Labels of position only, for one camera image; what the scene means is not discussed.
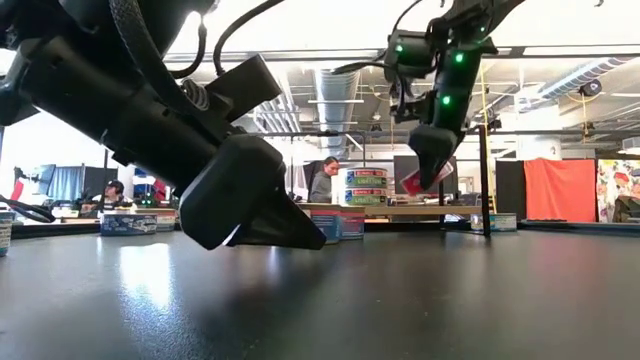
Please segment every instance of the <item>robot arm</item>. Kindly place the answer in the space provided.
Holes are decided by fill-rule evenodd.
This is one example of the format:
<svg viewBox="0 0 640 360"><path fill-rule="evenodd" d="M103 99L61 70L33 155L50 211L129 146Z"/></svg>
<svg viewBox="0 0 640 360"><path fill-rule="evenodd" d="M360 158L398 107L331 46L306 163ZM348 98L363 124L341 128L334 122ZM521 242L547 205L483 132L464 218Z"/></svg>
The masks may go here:
<svg viewBox="0 0 640 360"><path fill-rule="evenodd" d="M280 2L267 0L236 25ZM393 70L392 80L400 79L397 119L409 116L404 89L411 78L437 70L437 85L425 96L410 142L423 175L446 162L461 141L480 57L493 49L483 33L497 26L498 10L507 8L494 3L456 0L422 35L398 30L391 37L385 66ZM229 72L220 71L218 62L215 81L204 87L187 82L182 89L174 80L178 75L162 64L186 16L205 14L216 4L0 0L0 46L16 51L0 82L0 125L20 121L35 107L105 145L119 163L155 174L176 188L183 230L207 249L223 242L319 249L325 236L286 195L282 155L231 125L279 95L264 60L253 57ZM418 57L405 56L404 48ZM458 50L468 51L469 65L455 74ZM214 60L220 51L216 46ZM427 127L442 132L440 143L425 146L433 137Z"/></svg>

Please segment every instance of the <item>person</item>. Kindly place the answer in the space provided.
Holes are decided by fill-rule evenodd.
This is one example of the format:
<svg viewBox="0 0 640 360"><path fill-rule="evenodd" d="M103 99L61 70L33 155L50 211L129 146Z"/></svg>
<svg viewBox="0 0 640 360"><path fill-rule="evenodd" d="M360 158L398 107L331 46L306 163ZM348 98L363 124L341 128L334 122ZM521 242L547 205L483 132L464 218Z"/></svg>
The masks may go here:
<svg viewBox="0 0 640 360"><path fill-rule="evenodd" d="M340 162L333 156L324 160L322 171L318 172L311 184L310 203L331 204L331 177L338 175Z"/></svg>
<svg viewBox="0 0 640 360"><path fill-rule="evenodd" d="M104 188L104 203L105 205L109 205L109 207L118 207L123 204L131 205L130 209L135 210L136 204L133 203L133 200L123 195L124 193L124 184L118 180L112 180L107 184L107 187ZM96 195L93 197L93 201L100 201L101 195Z"/></svg>

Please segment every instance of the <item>red curtain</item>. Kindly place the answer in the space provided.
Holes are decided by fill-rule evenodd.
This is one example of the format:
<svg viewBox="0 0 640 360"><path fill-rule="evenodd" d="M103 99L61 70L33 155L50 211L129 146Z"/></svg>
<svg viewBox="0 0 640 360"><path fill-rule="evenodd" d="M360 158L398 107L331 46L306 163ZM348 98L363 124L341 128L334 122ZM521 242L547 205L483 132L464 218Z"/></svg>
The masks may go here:
<svg viewBox="0 0 640 360"><path fill-rule="evenodd" d="M596 168L593 160L524 162L527 219L596 221Z"/></svg>

